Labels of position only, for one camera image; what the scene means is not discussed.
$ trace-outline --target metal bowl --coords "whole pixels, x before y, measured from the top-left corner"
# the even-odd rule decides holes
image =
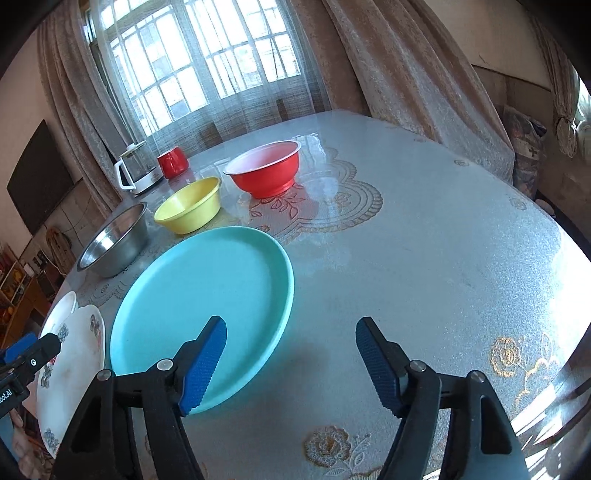
[[[141,202],[120,213],[82,252],[76,269],[89,268],[101,277],[114,277],[135,260],[148,242],[147,204]]]

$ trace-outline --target brown curtain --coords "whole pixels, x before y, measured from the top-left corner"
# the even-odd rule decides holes
[[[121,202],[113,158],[131,143],[83,33],[77,0],[64,0],[40,25],[41,81],[61,134],[103,215]]]
[[[291,0],[331,106],[431,138],[511,182],[514,152],[468,59],[424,0]]]
[[[576,131],[572,125],[579,101],[579,75],[546,27],[532,16],[530,21],[538,38],[552,84],[554,127],[558,147],[563,154],[573,158],[577,152]]]

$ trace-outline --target white oval plate with flowers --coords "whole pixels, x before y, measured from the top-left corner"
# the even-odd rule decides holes
[[[60,339],[61,351],[39,372],[37,420],[55,458],[80,400],[105,365],[105,322],[98,308],[87,305],[55,322],[50,332]]]

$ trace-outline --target black screen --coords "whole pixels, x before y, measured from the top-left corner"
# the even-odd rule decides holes
[[[74,183],[45,120],[29,140],[7,190],[22,221],[35,235]]]

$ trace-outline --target silver bolt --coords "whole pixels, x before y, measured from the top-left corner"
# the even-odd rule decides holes
[[[105,380],[108,380],[111,378],[111,370],[109,370],[108,368],[105,368],[104,370],[101,370],[100,372],[98,372],[96,374],[96,379],[99,382],[104,382]]]
[[[470,372],[470,378],[478,383],[484,383],[484,380],[486,380],[485,374],[479,372],[478,370],[473,370]]]
[[[421,362],[420,360],[412,360],[410,362],[410,368],[415,372],[424,372],[427,369],[427,364],[425,362]]]
[[[166,372],[166,370],[170,370],[173,367],[173,365],[173,361],[170,358],[165,358],[156,364],[156,368],[158,368],[158,370]]]

